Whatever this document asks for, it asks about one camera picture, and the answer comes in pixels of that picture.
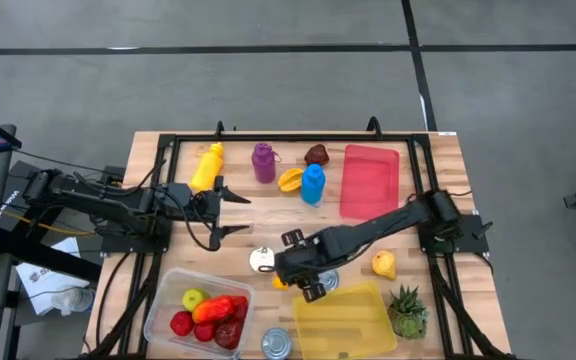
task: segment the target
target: wooden tabletop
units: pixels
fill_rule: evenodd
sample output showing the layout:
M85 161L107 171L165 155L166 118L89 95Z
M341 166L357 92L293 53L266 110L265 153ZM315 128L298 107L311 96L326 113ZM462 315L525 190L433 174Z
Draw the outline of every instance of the wooden tabletop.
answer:
M124 186L136 185L152 168L157 140L160 132L137 132L128 160ZM435 169L441 188L449 192L462 193L470 190L466 167L459 147L459 141L454 134L429 133ZM315 142L269 142L282 158L277 164L277 174L294 167L305 167L304 155ZM347 143L323 143L328 149L330 162L324 166L326 185L324 202L321 207L306 205L298 194L281 193L276 183L260 184L255 180L250 156L254 143L225 142L224 166L221 174L225 183L238 195L252 201L251 204L222 203L221 224L246 224L250 229L229 235L216 252L206 252L198 248L188 236L183 223L175 225L170 241L170 248L163 257L161 272L163 275L171 268L184 269L219 276L239 282L244 282L255 289L254 313L250 333L244 346L241 358L263 358L261 352L261 337L271 327L282 327L296 335L292 314L292 299L301 296L301 291L291 287L288 291L276 290L272 287L268 274L257 274L248 264L251 251L259 246L267 246L280 251L283 249L280 235L284 232L301 228L304 234L310 234L323 227L336 224L354 223L339 215L339 199L343 170L344 150ZM399 152L399 203L402 205L406 197L414 192L408 149L403 142L366 142L356 143L372 147L393 149ZM210 143L182 143L177 167L176 182L189 182L199 163L201 155L209 148ZM424 164L423 153L418 147L418 158L424 177L424 188L429 189ZM470 195L454 198L462 213L472 213L473 199ZM207 235L202 226L193 226L200 238ZM397 279L394 281L378 277L371 270L371 259L379 250L389 250L397 258ZM110 272L113 270L120 254L115 254L104 261L99 291L106 287ZM101 338L107 334L124 311L128 289L133 271L135 255L131 255L117 272L106 300L102 324ZM505 352L510 352L501 309L497 300L495 284L488 266L479 258L470 254L455 255L459 281L466 309L488 336L492 343ZM144 276L150 262L145 264ZM443 351L439 328L435 314L435 304L432 285L428 272L426 256L419 249L419 241L415 229L408 229L376 242L364 255L354 262L339 269L340 287L351 286L367 280L374 280L379 285L384 300L388 299L388 291L396 291L400 284L411 287L419 286L420 297L430 311L428 331L425 339L408 341L398 338L395 350L371 358L389 359L441 359ZM101 296L97 296L93 307L86 340L94 347L95 327ZM451 324L452 339L456 352L461 352L457 322L450 307L448 317ZM142 312L135 316L130 352L137 349L138 336L141 331ZM179 352L174 348L150 344L149 358L196 358L192 354ZM293 337L293 350L290 358L300 358L301 351L297 337Z

